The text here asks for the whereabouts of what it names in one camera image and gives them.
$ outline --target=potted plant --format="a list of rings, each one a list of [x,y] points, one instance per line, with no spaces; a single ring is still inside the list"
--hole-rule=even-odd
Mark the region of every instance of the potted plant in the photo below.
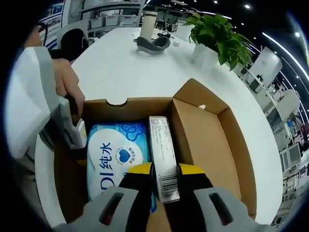
[[[219,61],[228,63],[233,70],[238,63],[247,67],[252,61],[252,54],[247,49],[251,42],[233,31],[233,26],[220,14],[215,16],[192,13],[184,25],[194,25],[189,39],[196,44],[192,61],[201,68],[212,68]]]

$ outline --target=office desk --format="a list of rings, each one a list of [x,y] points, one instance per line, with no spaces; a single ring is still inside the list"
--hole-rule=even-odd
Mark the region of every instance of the office desk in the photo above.
[[[139,28],[114,29],[73,63],[85,99],[107,99],[111,104],[122,104],[132,97],[172,97],[190,78],[204,84],[230,106],[239,123],[255,175],[256,221],[271,223],[281,203],[282,169],[275,138],[253,95],[226,65],[210,72],[195,67],[190,62],[194,44],[181,39],[171,39],[171,43],[175,40],[180,46],[171,45],[158,56],[137,53],[133,40],[139,34]],[[53,165],[44,156],[35,160],[42,163],[37,165],[40,169]],[[53,173],[46,175],[52,181]],[[46,188],[47,182],[46,179],[38,180],[39,192]],[[40,194],[41,202],[45,202],[43,209],[47,218],[53,220],[53,225],[59,224],[59,217],[52,215],[57,199],[47,194],[46,191]]]

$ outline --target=white flower pot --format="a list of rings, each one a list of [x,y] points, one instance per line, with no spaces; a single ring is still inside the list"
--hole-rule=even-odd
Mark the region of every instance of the white flower pot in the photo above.
[[[203,44],[196,44],[191,58],[192,63],[204,70],[211,70],[218,63],[218,53]]]

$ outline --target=green leaves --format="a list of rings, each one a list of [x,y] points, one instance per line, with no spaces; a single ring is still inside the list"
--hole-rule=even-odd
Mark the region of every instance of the green leaves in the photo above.
[[[203,17],[198,13],[192,13],[187,18],[185,25],[194,25],[191,30],[191,39],[197,44],[203,44],[206,47],[218,53],[220,64],[229,63],[233,70],[238,63],[247,67],[252,61],[252,54],[246,46],[251,44],[245,36],[235,33],[233,25],[220,14],[211,16],[205,14]]]

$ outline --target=wet wipes package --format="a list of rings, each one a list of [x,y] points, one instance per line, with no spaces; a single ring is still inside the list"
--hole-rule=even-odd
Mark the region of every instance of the wet wipes package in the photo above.
[[[143,123],[96,124],[88,136],[87,188],[92,200],[118,186],[128,168],[150,161]],[[153,197],[152,211],[155,210]]]

